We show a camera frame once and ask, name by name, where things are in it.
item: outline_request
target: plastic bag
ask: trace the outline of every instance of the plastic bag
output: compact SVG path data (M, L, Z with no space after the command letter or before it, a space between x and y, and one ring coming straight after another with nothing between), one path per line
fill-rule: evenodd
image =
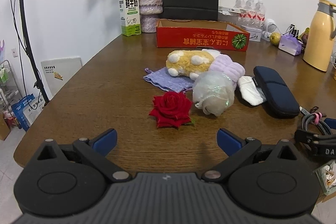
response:
M220 116L232 106L235 94L229 77L219 71L206 71L195 80L193 85L193 102L206 115Z

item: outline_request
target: water bottle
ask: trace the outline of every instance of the water bottle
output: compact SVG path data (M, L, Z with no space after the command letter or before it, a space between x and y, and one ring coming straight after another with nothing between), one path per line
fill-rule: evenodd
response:
M236 0L236 4L234 8L244 9L245 7L245 0ZM244 22L244 14L239 14L237 25L243 25Z
M261 28L265 22L265 6L261 0L258 0L257 4L255 5L256 11L256 26Z
M245 25L253 27L255 23L255 17L256 17L254 0L248 0L246 2L245 9L247 10Z

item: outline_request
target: green label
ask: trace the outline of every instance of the green label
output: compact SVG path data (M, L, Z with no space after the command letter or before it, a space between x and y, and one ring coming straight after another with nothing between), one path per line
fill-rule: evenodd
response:
M122 34L129 37L131 35L141 34L140 24L121 26Z

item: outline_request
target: milk carton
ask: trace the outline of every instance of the milk carton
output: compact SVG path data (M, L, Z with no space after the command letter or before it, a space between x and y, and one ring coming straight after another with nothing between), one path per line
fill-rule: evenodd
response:
M119 0L122 34L141 34L139 0Z

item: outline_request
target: yellow plush toy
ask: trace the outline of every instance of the yellow plush toy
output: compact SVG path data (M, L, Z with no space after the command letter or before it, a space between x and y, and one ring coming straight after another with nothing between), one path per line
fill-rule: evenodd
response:
M211 63L221 53L215 50L173 51L168 55L166 66L171 76L185 75L195 80L199 74L209 69Z

